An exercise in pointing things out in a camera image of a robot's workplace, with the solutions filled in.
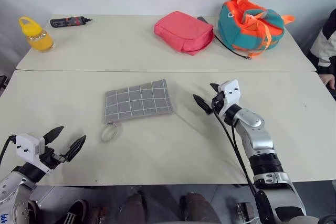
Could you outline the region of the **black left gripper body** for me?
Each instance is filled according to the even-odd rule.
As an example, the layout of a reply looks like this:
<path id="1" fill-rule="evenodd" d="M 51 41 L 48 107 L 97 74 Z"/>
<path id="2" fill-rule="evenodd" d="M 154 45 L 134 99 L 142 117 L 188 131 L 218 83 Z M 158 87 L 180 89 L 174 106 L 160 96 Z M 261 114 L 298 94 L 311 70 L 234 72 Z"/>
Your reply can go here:
<path id="1" fill-rule="evenodd" d="M 39 156 L 39 169 L 41 169 L 45 174 L 49 174 L 59 164 L 64 163 L 65 161 L 65 157 L 55 154 L 55 150 L 53 148 L 45 146 L 44 153 Z"/>

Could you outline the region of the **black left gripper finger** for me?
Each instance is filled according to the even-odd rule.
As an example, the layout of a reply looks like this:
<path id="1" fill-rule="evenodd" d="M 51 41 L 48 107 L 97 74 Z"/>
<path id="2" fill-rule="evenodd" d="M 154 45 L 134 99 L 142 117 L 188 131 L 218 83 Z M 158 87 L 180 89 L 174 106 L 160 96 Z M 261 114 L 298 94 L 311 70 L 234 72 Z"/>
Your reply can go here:
<path id="1" fill-rule="evenodd" d="M 48 133 L 46 133 L 43 136 L 45 140 L 45 145 L 52 143 L 59 136 L 59 134 L 62 132 L 63 129 L 64 129 L 64 126 L 59 126 L 59 127 L 56 127 L 50 130 Z"/>
<path id="2" fill-rule="evenodd" d="M 73 142 L 66 154 L 62 154 L 62 157 L 65 159 L 66 162 L 70 162 L 79 153 L 85 141 L 86 136 L 84 135 L 77 139 L 75 142 Z"/>

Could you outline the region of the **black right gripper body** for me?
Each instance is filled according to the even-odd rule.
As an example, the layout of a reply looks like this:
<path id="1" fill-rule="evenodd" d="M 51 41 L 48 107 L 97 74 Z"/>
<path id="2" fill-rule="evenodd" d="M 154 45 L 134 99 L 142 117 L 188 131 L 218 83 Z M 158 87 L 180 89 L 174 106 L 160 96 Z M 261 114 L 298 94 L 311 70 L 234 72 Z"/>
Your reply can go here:
<path id="1" fill-rule="evenodd" d="M 217 95 L 215 95 L 212 99 L 212 111 L 214 113 L 219 113 L 223 106 L 224 106 L 224 98 L 225 94 L 223 91 L 219 92 Z"/>

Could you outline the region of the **bystander bare hand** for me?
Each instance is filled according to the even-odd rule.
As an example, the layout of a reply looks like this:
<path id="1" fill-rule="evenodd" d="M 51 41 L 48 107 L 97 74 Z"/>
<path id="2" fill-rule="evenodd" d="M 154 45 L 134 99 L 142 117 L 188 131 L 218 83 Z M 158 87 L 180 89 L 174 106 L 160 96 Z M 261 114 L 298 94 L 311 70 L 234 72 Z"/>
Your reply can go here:
<path id="1" fill-rule="evenodd" d="M 335 89 L 335 76 L 333 74 L 320 74 L 319 77 L 326 87 L 331 90 Z"/>

